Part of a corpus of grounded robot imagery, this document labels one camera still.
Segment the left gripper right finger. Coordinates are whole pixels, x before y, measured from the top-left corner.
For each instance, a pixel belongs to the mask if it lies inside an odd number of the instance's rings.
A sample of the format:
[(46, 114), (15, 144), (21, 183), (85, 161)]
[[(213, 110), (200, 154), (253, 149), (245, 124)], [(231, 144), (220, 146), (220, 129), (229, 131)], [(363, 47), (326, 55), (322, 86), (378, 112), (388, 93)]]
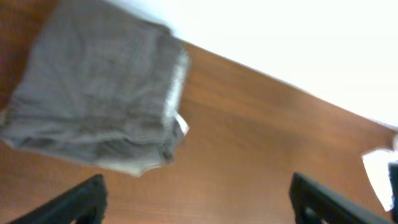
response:
[(295, 172), (289, 189), (296, 224), (391, 224), (313, 179)]

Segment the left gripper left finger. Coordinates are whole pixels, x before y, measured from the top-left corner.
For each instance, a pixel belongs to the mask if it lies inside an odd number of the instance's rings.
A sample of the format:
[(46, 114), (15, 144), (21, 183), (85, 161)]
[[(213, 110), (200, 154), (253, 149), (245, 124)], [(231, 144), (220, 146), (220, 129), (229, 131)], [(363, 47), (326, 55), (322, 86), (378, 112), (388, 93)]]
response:
[(107, 196), (104, 177), (96, 174), (10, 224), (101, 224)]

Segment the grey shorts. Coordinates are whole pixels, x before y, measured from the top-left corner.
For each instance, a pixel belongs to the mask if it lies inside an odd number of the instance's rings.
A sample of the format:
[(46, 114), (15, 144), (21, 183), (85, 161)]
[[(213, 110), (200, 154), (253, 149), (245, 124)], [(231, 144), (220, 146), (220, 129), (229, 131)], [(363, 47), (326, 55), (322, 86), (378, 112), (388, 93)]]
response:
[(140, 176), (169, 165), (190, 58), (171, 30), (107, 1), (60, 1), (35, 40), (1, 138)]

